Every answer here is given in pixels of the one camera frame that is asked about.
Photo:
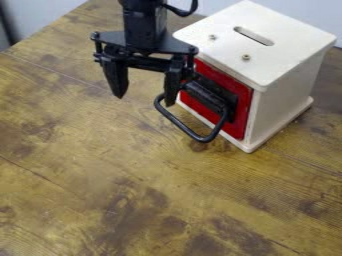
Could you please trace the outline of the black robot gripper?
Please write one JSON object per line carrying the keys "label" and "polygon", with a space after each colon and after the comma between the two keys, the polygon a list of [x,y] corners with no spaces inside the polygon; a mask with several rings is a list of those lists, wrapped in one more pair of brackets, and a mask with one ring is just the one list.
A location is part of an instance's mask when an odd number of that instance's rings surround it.
{"label": "black robot gripper", "polygon": [[196,46],[167,30],[167,10],[123,10],[123,31],[94,32],[95,61],[103,67],[113,94],[122,99],[130,85],[129,69],[166,74],[165,102],[175,104],[182,79],[194,77]]}

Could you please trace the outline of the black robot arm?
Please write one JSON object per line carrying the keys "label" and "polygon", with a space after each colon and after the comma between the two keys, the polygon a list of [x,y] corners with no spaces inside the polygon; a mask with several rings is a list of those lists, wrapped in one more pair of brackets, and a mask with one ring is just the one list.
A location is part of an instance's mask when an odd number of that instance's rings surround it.
{"label": "black robot arm", "polygon": [[129,69],[137,68],[165,74],[162,99],[167,107],[177,101],[183,82],[193,79],[194,57],[200,49],[175,39],[167,31],[167,12],[190,16],[198,9],[198,0],[182,10],[167,0],[118,0],[123,10],[123,31],[94,32],[95,61],[118,98],[123,98],[130,81]]}

